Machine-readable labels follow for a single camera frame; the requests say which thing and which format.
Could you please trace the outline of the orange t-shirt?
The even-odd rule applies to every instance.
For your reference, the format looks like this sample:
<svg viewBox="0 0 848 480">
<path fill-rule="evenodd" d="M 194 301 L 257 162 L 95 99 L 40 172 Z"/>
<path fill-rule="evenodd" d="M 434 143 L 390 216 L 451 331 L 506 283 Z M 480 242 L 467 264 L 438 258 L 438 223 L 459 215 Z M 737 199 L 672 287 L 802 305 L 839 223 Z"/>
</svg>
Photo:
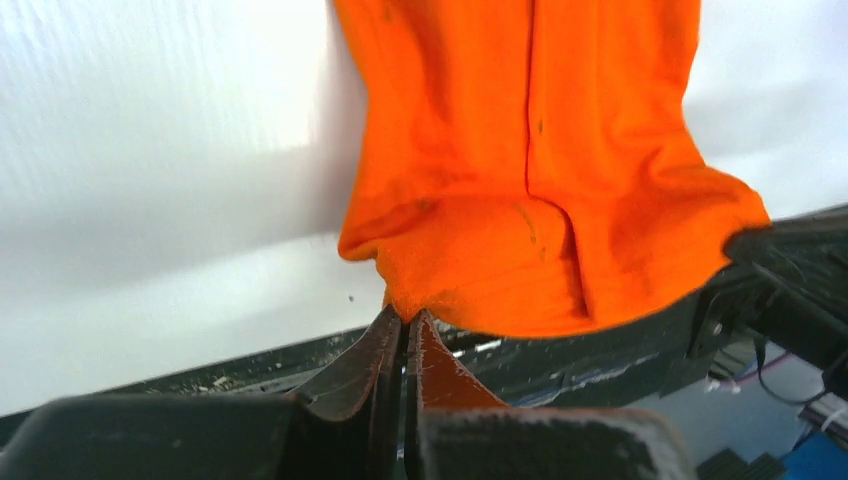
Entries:
<svg viewBox="0 0 848 480">
<path fill-rule="evenodd" d="M 518 338 L 659 312 L 769 224 L 684 121 L 697 1 L 338 1 L 368 97 L 338 251 L 405 320 Z"/>
</svg>

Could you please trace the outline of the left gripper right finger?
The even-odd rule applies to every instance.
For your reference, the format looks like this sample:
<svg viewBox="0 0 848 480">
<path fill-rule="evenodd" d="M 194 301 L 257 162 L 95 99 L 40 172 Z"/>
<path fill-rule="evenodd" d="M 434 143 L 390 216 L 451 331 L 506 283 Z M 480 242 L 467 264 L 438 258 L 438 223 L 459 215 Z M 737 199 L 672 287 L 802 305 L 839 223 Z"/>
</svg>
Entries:
<svg viewBox="0 0 848 480">
<path fill-rule="evenodd" d="M 667 421 L 639 409 L 511 407 L 445 347 L 432 315 L 409 325 L 410 479 L 693 479 Z"/>
</svg>

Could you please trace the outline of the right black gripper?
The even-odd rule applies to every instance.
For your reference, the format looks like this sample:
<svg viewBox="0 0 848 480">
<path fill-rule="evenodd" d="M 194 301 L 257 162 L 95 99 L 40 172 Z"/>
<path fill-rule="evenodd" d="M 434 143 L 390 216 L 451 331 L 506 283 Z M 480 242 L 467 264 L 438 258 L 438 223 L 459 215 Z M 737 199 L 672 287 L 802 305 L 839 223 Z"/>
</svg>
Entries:
<svg viewBox="0 0 848 480">
<path fill-rule="evenodd" d="M 688 355 L 759 334 L 826 370 L 847 362 L 847 221 L 797 218 L 735 235 L 698 297 Z"/>
</svg>

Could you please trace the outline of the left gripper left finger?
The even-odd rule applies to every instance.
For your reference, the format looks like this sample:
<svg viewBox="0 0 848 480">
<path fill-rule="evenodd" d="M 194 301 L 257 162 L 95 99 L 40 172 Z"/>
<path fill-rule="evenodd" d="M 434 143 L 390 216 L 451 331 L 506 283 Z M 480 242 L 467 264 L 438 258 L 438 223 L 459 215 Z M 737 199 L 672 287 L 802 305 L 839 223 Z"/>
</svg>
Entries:
<svg viewBox="0 0 848 480">
<path fill-rule="evenodd" d="M 404 327 L 385 308 L 292 391 L 89 395 L 35 411 L 1 454 L 5 479 L 388 479 Z"/>
</svg>

